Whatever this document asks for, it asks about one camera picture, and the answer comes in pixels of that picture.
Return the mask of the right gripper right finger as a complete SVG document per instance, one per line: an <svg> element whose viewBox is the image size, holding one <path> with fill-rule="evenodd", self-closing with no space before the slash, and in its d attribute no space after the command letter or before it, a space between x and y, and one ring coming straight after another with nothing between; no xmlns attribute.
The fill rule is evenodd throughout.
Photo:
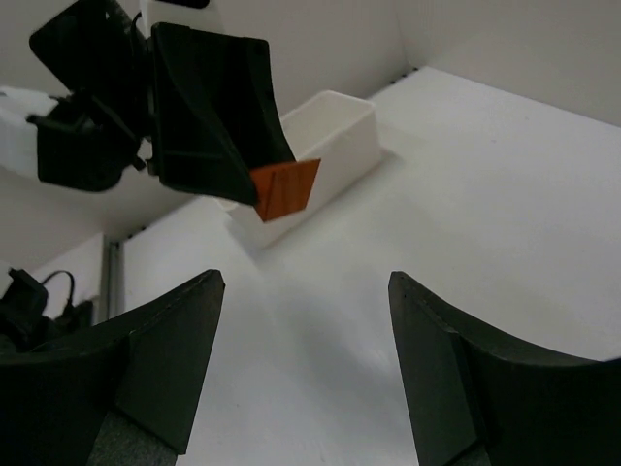
<svg viewBox="0 0 621 466"><path fill-rule="evenodd" d="M403 272L390 315L422 465L616 465L620 363L516 338Z"/></svg>

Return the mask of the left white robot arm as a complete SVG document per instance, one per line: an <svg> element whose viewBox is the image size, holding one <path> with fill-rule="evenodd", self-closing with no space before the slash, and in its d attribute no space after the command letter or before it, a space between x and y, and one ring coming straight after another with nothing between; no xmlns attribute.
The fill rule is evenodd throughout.
<svg viewBox="0 0 621 466"><path fill-rule="evenodd" d="M100 193L128 169L173 190L256 206L259 175L295 163L270 47L229 35L213 1L76 1L29 47L66 94L1 90L1 165Z"/></svg>

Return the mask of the white plastic bin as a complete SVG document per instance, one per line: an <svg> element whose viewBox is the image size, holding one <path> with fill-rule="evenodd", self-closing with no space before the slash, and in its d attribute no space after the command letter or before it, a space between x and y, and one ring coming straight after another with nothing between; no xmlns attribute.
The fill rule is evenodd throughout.
<svg viewBox="0 0 621 466"><path fill-rule="evenodd" d="M302 224L381 161L376 107L332 90L312 97L281 119L295 160L254 169L255 207L218 202L229 229L265 248Z"/></svg>

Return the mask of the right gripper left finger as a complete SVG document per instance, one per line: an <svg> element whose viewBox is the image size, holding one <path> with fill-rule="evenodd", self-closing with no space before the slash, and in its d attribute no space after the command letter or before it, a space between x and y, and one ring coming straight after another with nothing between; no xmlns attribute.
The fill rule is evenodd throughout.
<svg viewBox="0 0 621 466"><path fill-rule="evenodd" d="M5 465L173 465L184 455L225 283L206 271L132 311L49 319L45 287L11 270L1 299Z"/></svg>

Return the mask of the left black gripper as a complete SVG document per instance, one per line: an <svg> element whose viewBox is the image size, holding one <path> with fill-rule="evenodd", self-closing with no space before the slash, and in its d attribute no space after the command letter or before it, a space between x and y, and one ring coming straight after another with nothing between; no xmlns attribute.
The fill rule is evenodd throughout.
<svg viewBox="0 0 621 466"><path fill-rule="evenodd" d="M30 35L30 49L68 91L27 119L37 130L39 180L108 191L126 169L146 169L139 151L152 141L164 185L255 204L254 183L215 108L223 66L203 49L212 34L158 22L149 50L137 22L115 1L76 1Z"/></svg>

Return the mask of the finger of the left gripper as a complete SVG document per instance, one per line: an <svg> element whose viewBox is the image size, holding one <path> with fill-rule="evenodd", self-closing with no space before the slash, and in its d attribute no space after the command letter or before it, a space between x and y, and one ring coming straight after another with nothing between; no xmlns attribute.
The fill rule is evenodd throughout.
<svg viewBox="0 0 621 466"><path fill-rule="evenodd" d="M193 32L195 115L211 138L209 167L237 153L247 170L295 160L274 95L270 49L262 39Z"/></svg>

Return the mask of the orange triangular wood block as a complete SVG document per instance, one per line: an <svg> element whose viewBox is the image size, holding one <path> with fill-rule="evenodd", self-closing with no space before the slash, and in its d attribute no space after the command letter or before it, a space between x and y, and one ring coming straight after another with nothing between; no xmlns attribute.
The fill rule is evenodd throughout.
<svg viewBox="0 0 621 466"><path fill-rule="evenodd" d="M263 222L306 208L320 162L320 159L293 161L250 171L258 196L254 210Z"/></svg>

